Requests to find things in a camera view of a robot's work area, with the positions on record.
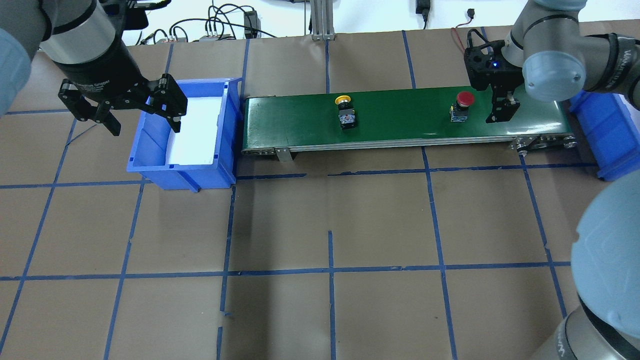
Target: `blue bin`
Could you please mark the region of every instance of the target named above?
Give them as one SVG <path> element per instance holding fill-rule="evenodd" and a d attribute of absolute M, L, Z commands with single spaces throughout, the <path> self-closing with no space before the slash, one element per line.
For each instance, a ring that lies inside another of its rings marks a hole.
<path fill-rule="evenodd" d="M 598 177 L 613 181 L 640 168 L 640 132 L 619 95 L 582 91 L 571 104 L 600 167 Z"/>
<path fill-rule="evenodd" d="M 166 163 L 166 152 L 171 128 L 159 115 L 143 112 L 133 140 L 128 172 L 139 172 L 164 190 L 228 188 L 236 183 L 233 174 L 236 124 L 240 119 L 240 98 L 237 91 L 239 78 L 178 80 L 187 98 L 220 97 L 222 105 L 218 116 L 213 164 L 177 165 Z"/>

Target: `metal post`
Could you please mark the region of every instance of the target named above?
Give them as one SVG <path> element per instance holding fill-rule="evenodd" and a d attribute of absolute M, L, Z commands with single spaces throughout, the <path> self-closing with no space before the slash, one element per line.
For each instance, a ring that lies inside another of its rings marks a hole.
<path fill-rule="evenodd" d="M 333 0 L 311 0 L 311 38 L 333 40 Z"/>

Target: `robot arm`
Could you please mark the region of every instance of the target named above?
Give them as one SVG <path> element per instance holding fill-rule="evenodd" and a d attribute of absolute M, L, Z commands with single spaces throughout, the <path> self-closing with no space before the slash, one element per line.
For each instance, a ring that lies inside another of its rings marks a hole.
<path fill-rule="evenodd" d="M 581 89 L 623 94 L 640 109 L 640 42 L 619 34 L 582 37 L 578 13 L 586 0 L 529 0 L 505 41 L 470 47 L 465 64 L 476 90 L 494 92 L 487 122 L 508 121 L 524 82 L 541 101 L 562 101 Z M 493 48 L 484 54 L 483 49 Z"/>
<path fill-rule="evenodd" d="M 134 9 L 130 4 L 125 0 L 2 1 L 0 41 L 13 49 L 6 56 L 13 63 L 3 68 L 13 73 L 0 81 L 13 90 L 5 94 L 4 106 L 0 100 L 0 114 L 26 83 L 29 62 L 39 46 L 68 77 L 58 97 L 78 120 L 103 124 L 117 136 L 120 123 L 111 110 L 141 109 L 166 118 L 179 132 L 186 96 L 169 74 L 155 81 L 144 78 L 121 40 L 122 31 L 132 28 L 126 19 L 127 11 Z M 137 22 L 137 26 L 147 24 L 146 17 Z"/>

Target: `green conveyor belt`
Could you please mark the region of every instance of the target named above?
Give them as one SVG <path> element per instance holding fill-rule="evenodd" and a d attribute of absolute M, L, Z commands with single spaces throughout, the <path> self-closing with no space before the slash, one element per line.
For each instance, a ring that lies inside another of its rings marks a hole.
<path fill-rule="evenodd" d="M 449 107 L 460 91 L 470 91 L 476 103 L 469 119 L 452 123 Z M 516 91 L 521 107 L 509 122 L 487 124 L 491 92 L 470 87 L 425 88 L 344 93 L 351 96 L 358 125 L 342 130 L 334 103 L 342 94 L 249 98 L 244 123 L 244 153 L 279 147 L 291 151 L 356 149 L 508 141 L 519 135 L 571 133 L 556 102 L 531 99 Z"/>

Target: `yellow ring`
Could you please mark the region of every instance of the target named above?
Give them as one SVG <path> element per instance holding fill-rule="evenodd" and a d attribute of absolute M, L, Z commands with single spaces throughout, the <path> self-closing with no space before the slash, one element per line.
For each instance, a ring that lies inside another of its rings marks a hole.
<path fill-rule="evenodd" d="M 335 99 L 335 104 L 338 105 L 344 100 L 351 101 L 351 97 L 349 95 L 340 95 Z"/>

